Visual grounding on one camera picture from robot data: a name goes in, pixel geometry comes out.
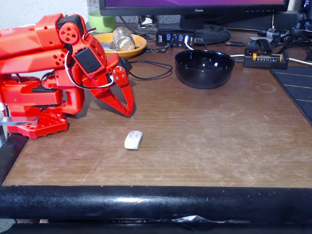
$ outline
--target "monitor stand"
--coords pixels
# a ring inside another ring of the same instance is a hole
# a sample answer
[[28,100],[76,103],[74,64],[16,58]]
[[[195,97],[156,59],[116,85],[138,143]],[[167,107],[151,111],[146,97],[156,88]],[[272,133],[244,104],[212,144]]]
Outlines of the monitor stand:
[[162,29],[195,31],[196,38],[203,38],[209,44],[217,44],[231,38],[230,32],[221,26],[204,23],[205,15],[181,15],[180,23],[166,24]]

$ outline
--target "black bowl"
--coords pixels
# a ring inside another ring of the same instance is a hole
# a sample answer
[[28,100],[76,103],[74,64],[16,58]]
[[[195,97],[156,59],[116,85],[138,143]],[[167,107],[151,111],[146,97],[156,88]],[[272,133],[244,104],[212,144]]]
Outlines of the black bowl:
[[197,89],[215,89],[226,84],[234,65],[233,58],[217,51],[188,50],[175,56],[178,79]]

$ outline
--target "white cable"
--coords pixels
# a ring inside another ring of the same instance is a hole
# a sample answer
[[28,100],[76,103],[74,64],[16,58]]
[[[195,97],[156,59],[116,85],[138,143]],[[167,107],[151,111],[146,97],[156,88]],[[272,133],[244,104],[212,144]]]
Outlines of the white cable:
[[[73,78],[72,78],[72,76],[70,75],[70,71],[69,71],[69,69],[68,69],[68,66],[67,66],[67,59],[68,59],[68,55],[69,55],[69,53],[70,53],[70,51],[68,51],[67,52],[67,54],[66,54],[66,56],[65,56],[65,71],[66,71],[66,74],[68,75],[68,78],[70,79],[70,81],[76,86],[76,87],[78,87],[78,88],[81,88],[81,89],[87,89],[87,90],[90,90],[90,88],[87,88],[87,87],[82,87],[82,86],[80,86],[80,85],[77,85],[75,82],[74,82],[74,80],[73,80]],[[103,86],[99,86],[99,87],[96,87],[96,88],[107,88],[107,87],[109,87],[109,86],[111,86],[113,83],[114,83],[114,77],[113,76],[110,76],[110,79],[112,80],[109,84],[105,84],[105,85],[103,85]]]
[[232,58],[235,58],[235,57],[244,57],[245,55],[230,55]]
[[185,39],[184,39],[184,43],[185,43],[185,46],[187,48],[189,48],[190,50],[194,50],[192,47],[190,47],[188,44],[187,44],[187,41],[189,40],[189,36],[185,36]]
[[20,26],[19,28],[24,28],[24,27],[29,27],[29,26],[35,26],[35,25],[36,25],[35,23],[32,23],[32,24],[27,24],[27,25]]
[[312,66],[312,63],[310,63],[310,62],[305,62],[305,61],[297,60],[297,59],[294,59],[294,58],[289,58],[288,60],[292,61],[292,62],[297,62],[297,63],[302,63],[302,64],[305,64],[305,65]]
[[87,33],[83,34],[82,39],[85,40],[85,37],[86,37],[86,35],[87,35],[88,33],[94,33],[96,30],[97,30],[97,29],[94,29],[94,30],[92,30],[92,31],[90,31],[90,32],[87,32]]

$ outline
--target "yellow bowl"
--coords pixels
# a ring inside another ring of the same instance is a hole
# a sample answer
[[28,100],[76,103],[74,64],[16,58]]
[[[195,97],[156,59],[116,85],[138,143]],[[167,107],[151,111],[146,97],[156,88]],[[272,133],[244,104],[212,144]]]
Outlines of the yellow bowl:
[[[110,43],[110,42],[114,41],[113,33],[101,33],[101,34],[94,35],[94,37],[96,39],[98,39],[99,41],[102,41],[102,42]],[[135,40],[136,47],[138,47],[138,48],[134,49],[134,50],[128,50],[128,51],[117,51],[119,56],[124,58],[124,59],[132,58],[133,56],[140,53],[146,47],[146,44],[147,44],[146,39],[144,39],[143,37],[140,37],[138,35],[134,35],[134,34],[132,34],[132,37]],[[105,51],[106,55],[110,55],[112,53],[115,53],[115,52],[114,51]]]

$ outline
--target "green cup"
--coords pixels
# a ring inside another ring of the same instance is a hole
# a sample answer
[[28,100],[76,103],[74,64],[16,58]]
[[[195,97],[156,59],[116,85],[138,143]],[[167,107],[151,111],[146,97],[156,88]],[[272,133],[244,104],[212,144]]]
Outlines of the green cup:
[[116,17],[101,16],[99,11],[89,12],[88,21],[91,28],[97,28],[97,33],[111,33],[116,28]]

